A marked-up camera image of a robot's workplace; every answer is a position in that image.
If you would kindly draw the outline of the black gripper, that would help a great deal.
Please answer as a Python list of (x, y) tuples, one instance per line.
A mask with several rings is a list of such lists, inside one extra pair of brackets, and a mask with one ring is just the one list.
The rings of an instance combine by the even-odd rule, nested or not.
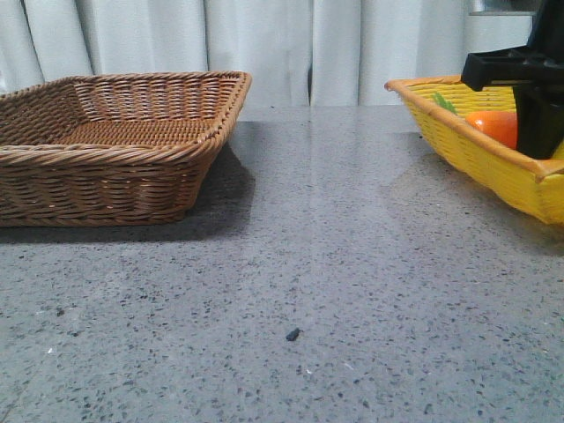
[(541, 3), (526, 45), (470, 53), (461, 81), (474, 91), (515, 85), (516, 149), (550, 159), (563, 140), (563, 2)]

